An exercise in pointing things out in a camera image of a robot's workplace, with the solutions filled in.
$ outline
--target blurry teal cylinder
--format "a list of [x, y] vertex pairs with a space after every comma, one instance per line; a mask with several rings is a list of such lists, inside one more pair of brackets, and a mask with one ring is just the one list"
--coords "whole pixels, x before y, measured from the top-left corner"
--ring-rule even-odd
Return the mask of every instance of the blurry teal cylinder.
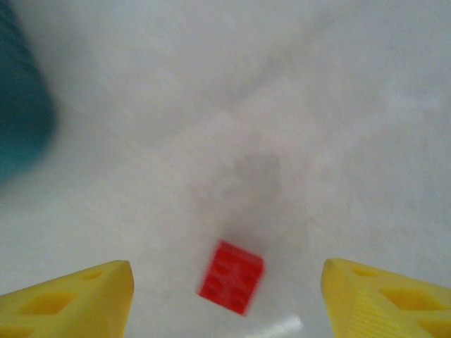
[[0, 0], [0, 184], [39, 158], [54, 127], [35, 59], [8, 0]]

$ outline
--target textured yellow surface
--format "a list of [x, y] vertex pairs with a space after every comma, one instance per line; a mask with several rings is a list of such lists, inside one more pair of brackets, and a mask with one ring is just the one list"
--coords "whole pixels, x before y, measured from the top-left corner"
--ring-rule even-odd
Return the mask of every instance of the textured yellow surface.
[[451, 289], [343, 259], [321, 288], [336, 338], [451, 337]]
[[0, 297], [0, 338], [122, 337], [133, 297], [127, 261], [113, 261]]

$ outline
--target white surface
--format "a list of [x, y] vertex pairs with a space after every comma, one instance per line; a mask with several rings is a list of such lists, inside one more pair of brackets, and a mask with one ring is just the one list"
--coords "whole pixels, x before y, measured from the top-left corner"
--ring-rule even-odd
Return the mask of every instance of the white surface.
[[[332, 337], [323, 261], [450, 286], [449, 1], [16, 0], [58, 101], [0, 193], [0, 293], [113, 259], [126, 337]], [[195, 294], [261, 254], [246, 318]]]

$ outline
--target lego brick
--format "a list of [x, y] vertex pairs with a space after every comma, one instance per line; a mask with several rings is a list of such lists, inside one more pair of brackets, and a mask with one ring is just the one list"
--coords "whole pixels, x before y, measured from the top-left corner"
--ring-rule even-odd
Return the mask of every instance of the lego brick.
[[337, 338], [451, 337], [451, 289], [343, 259], [321, 288]]
[[263, 259], [220, 242], [198, 294], [245, 315], [263, 273]]
[[133, 297], [127, 261], [0, 296], [0, 338], [123, 337]]

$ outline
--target red lego brick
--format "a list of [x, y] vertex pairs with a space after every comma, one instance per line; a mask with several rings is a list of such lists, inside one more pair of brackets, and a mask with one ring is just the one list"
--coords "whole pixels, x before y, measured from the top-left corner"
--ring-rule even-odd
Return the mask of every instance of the red lego brick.
[[263, 272], [263, 259], [220, 242], [198, 295], [245, 315]]

